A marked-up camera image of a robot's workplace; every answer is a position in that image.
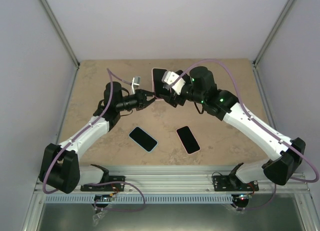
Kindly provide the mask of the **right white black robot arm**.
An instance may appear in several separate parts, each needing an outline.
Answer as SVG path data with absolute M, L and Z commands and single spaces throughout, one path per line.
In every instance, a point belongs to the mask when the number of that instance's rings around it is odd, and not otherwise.
M 219 89 L 206 67 L 195 67 L 189 74 L 166 70 L 158 81 L 169 90 L 168 95 L 161 95 L 166 103 L 173 107 L 183 106 L 185 101 L 200 104 L 203 111 L 238 129 L 267 155 L 267 159 L 239 163 L 229 174 L 232 189 L 240 191 L 248 183 L 264 179 L 284 186 L 302 163 L 306 143 L 279 133 L 248 111 L 233 93 Z

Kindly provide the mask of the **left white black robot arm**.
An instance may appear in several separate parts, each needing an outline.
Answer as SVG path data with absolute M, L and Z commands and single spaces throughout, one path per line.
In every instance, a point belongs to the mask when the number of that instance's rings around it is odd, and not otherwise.
M 121 112 L 143 110 L 156 99 L 153 92 L 144 89 L 136 89 L 134 94 L 126 96 L 123 95 L 124 91 L 119 82 L 109 82 L 104 90 L 104 98 L 99 101 L 89 122 L 69 139 L 46 146 L 38 177 L 44 193 L 50 194 L 46 186 L 65 194 L 71 193 L 77 186 L 94 186 L 99 191 L 108 188 L 109 171 L 97 164 L 80 166 L 81 157 L 115 127 Z

